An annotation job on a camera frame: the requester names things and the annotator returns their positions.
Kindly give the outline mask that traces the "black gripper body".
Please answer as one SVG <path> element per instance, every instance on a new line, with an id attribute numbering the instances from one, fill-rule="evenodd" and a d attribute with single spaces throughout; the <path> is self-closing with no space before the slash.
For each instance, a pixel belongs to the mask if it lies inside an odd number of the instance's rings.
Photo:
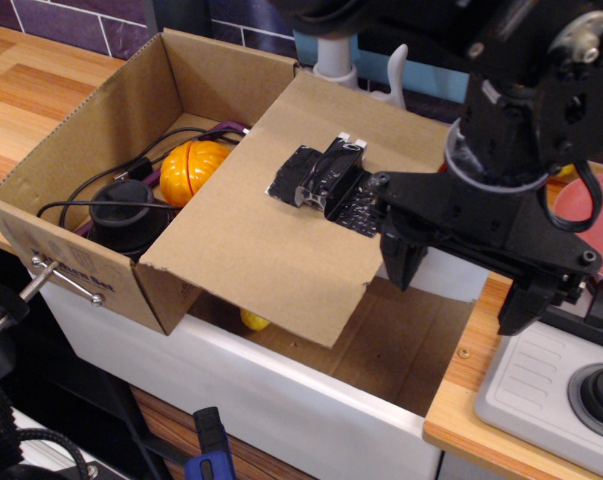
<path id="1" fill-rule="evenodd" d="M 374 174 L 368 188 L 384 228 L 414 231 L 434 247 L 512 281 L 549 279 L 551 302 L 574 301 L 602 255 L 554 226 L 537 195 L 478 189 L 450 172 Z"/>

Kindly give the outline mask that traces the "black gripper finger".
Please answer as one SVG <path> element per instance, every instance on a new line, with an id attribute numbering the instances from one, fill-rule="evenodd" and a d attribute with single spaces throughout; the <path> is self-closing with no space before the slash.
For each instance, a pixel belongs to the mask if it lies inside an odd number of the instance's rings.
<path id="1" fill-rule="evenodd" d="M 384 228 L 380 249 L 388 279 L 405 291 L 428 253 L 426 243 L 414 231 Z"/>
<path id="2" fill-rule="evenodd" d="M 514 280 L 498 314 L 501 336 L 515 336 L 531 323 L 539 320 L 554 296 L 554 282 L 533 279 L 529 282 Z"/>

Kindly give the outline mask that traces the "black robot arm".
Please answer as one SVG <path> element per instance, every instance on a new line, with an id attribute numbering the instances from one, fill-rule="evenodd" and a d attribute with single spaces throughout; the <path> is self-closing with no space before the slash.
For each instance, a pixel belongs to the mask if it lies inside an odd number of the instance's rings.
<path id="1" fill-rule="evenodd" d="M 469 71 L 446 170 L 379 172 L 367 188 L 389 279 L 429 247 L 512 280 L 504 336 L 575 302 L 602 256 L 580 237 L 603 208 L 603 1 L 280 1 L 299 32 L 426 39 Z"/>

